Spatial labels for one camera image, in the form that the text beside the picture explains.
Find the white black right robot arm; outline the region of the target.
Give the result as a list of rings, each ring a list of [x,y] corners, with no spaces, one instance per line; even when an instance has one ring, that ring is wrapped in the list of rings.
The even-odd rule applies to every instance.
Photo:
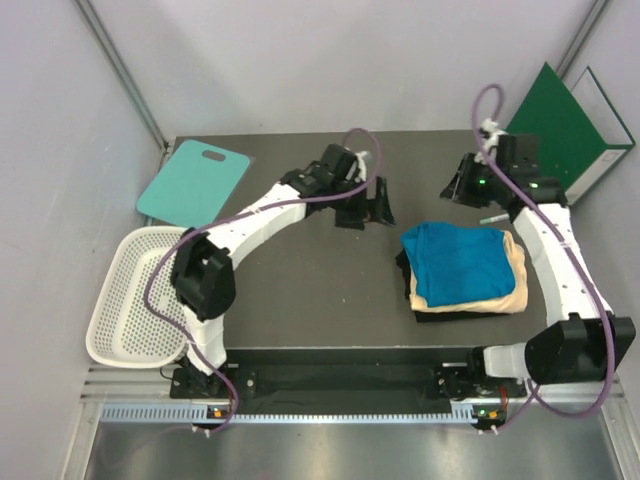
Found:
[[[540,173],[539,139],[500,129],[479,131],[480,148],[466,154],[440,196],[482,208],[504,209],[526,248],[541,287],[546,328],[525,343],[478,347],[466,380],[487,396],[504,378],[538,385],[600,382],[613,375],[636,336],[598,292],[573,235],[560,181]]]

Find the blue t shirt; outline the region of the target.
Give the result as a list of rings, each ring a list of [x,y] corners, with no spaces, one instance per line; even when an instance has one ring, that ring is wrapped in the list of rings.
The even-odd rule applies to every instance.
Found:
[[[401,243],[416,293],[430,307],[502,298],[516,287],[501,230],[425,222],[402,234]]]

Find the cream t shirt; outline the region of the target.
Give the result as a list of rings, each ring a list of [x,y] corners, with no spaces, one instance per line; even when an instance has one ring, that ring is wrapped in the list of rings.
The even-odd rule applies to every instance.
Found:
[[[523,312],[528,303],[527,271],[524,249],[518,245],[513,235],[503,230],[505,254],[515,279],[514,290],[506,296],[484,301],[467,302],[455,305],[430,307],[427,301],[417,293],[417,280],[409,269],[409,301],[414,312],[425,314],[449,314],[471,312],[478,314],[515,314]]]

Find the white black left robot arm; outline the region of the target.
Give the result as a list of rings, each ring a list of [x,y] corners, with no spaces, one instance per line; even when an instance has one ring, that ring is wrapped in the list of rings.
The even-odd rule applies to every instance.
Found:
[[[201,233],[184,232],[170,282],[182,305],[191,338],[174,379],[179,396],[205,398],[226,387],[224,315],[236,299],[235,270],[279,231],[325,208],[338,228],[366,223],[392,226],[387,181],[371,173],[368,152],[329,145],[320,160],[287,172],[263,197],[232,221]]]

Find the black t shirt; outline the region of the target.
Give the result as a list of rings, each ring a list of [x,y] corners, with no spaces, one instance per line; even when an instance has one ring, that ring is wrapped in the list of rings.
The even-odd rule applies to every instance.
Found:
[[[404,298],[406,300],[410,297],[410,279],[411,268],[410,262],[406,255],[405,250],[401,250],[395,257],[396,266],[400,269],[404,282]],[[481,312],[444,312],[444,313],[428,313],[415,311],[410,308],[416,321],[418,323],[442,323],[446,321],[462,321],[462,320],[476,320],[490,317],[505,316],[505,313],[481,313]]]

